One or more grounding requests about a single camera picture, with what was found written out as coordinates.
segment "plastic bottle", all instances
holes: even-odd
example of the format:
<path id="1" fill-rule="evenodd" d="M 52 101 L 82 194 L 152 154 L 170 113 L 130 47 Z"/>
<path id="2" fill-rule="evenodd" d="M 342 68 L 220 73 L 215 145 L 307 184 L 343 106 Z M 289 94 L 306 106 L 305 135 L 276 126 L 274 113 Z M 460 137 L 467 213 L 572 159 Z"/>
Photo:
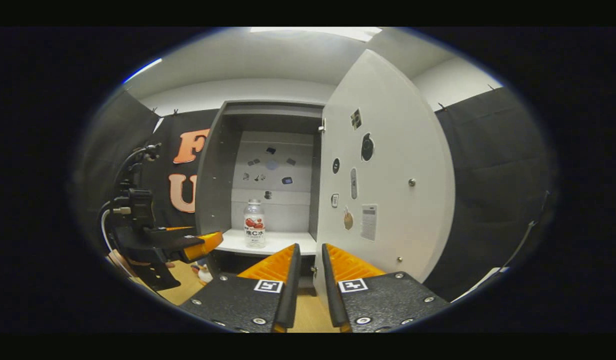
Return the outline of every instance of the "plastic bottle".
<path id="1" fill-rule="evenodd" d="M 264 225 L 264 210 L 262 202 L 255 198 L 248 201 L 243 210 L 243 230 L 248 248 L 263 248 L 266 246 L 266 227 Z"/>

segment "metal bolt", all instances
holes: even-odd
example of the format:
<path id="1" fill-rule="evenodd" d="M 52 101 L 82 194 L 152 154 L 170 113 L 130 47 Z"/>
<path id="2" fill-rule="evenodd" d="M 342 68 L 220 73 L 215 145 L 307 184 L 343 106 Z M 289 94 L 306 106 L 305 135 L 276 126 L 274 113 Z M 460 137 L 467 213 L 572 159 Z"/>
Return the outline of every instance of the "metal bolt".
<path id="1" fill-rule="evenodd" d="M 365 325 L 368 324 L 370 322 L 370 317 L 359 317 L 358 319 L 356 319 L 356 323 L 359 325 Z"/>

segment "wooden floor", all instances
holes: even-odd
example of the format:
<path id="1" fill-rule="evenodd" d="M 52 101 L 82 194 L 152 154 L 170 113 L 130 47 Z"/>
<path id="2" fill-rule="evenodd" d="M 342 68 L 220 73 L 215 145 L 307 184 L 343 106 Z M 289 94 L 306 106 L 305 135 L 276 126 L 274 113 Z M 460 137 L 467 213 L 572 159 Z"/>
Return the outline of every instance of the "wooden floor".
<path id="1" fill-rule="evenodd" d="M 174 305 L 182 305 L 203 288 L 199 278 L 190 269 L 190 265 L 181 261 L 174 262 L 175 267 L 170 269 L 172 276 L 181 283 L 181 286 L 159 291 L 159 294 Z M 139 278 L 136 282 L 144 284 Z M 288 333 L 338 333 L 338 327 L 333 327 L 328 308 L 324 306 L 317 296 L 300 292 L 297 296 L 297 306 L 294 315 L 294 327 Z"/>

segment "white cabinet door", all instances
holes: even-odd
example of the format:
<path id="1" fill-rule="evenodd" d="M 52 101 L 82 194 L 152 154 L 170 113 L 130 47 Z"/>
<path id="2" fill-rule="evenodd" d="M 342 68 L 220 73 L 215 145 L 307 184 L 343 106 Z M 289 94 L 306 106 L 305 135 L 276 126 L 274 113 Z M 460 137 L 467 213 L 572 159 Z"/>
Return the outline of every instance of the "white cabinet door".
<path id="1" fill-rule="evenodd" d="M 360 124 L 353 125 L 356 111 Z M 446 245 L 455 207 L 452 158 L 434 112 L 408 77 L 366 50 L 333 92 L 323 118 L 317 294 L 327 301 L 324 243 L 423 282 Z M 374 143 L 367 161 L 365 137 Z"/>

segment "white cable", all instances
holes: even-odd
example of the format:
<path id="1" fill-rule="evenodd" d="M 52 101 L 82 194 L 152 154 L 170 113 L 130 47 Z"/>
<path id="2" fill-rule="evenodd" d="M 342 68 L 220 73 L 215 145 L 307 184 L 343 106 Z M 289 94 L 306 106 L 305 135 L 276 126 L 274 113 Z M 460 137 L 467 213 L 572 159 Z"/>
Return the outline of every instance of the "white cable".
<path id="1" fill-rule="evenodd" d="M 123 269 L 123 271 L 125 271 L 125 273 L 128 274 L 128 276 L 130 276 L 130 278 L 132 279 L 134 278 L 133 274 L 131 274 L 130 271 L 128 271 L 128 269 L 126 269 L 126 267 L 121 264 L 117 256 L 114 255 L 112 246 L 110 246 L 108 235 L 106 235 L 106 225 L 105 225 L 108 214 L 110 214 L 109 209 L 105 210 L 103 215 L 101 215 L 101 233 L 104 235 L 104 240 L 106 240 L 106 245 L 108 246 L 108 250 L 110 250 L 110 258 L 112 259 L 113 262 L 117 264 L 117 266 L 121 267 L 121 269 Z"/>

